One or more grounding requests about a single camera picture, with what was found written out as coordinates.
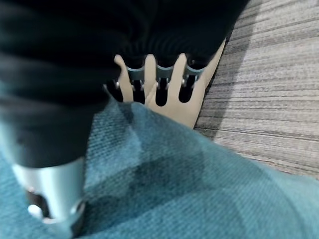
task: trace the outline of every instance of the robotic hand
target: robotic hand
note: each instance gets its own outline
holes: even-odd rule
[[[123,100],[115,54],[141,103],[145,55],[155,55],[161,106],[174,62],[186,52],[179,99],[187,102],[246,3],[0,1],[0,145],[29,213],[61,238],[79,233],[87,141],[109,99],[104,85]]]

